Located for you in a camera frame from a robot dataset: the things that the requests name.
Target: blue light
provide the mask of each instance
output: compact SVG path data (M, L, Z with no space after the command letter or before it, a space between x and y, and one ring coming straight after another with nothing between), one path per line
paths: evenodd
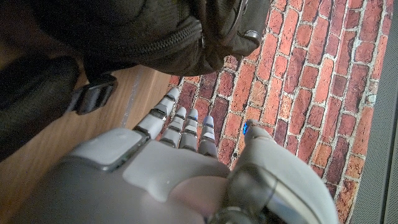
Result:
M243 126L243 135L245 135L247 131L248 131L248 124L245 123Z

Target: black backpack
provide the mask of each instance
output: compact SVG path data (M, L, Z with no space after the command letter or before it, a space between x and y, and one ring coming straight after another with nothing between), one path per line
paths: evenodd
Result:
M269 0L31 0L41 28L83 52L88 73L141 64L204 75L261 44Z
M90 84L73 91L74 59L28 55L0 71L0 161L66 111L107 102L110 72L136 64L203 75L261 44L269 0L26 0L41 28L83 53Z

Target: robotic hand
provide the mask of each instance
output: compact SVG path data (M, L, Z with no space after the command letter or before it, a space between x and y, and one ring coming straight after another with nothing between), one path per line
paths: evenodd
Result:
M81 143L49 172L13 223L338 223L319 177L257 121L234 170L217 160L213 118L180 108L171 89L133 129Z

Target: wooden surface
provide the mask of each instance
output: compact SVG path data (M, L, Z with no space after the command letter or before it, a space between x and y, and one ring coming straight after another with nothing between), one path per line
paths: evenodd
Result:
M38 180L79 142L112 128L133 128L164 96L170 78L143 66L113 75L119 85L103 108L83 116L65 114L0 163L0 223L10 219Z

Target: red brick wall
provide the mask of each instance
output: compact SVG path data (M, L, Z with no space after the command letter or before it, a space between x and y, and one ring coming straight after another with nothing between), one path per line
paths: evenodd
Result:
M215 120L220 160L244 149L245 120L307 162L348 223L391 25L392 0L275 0L262 45L202 77L172 77L178 105Z

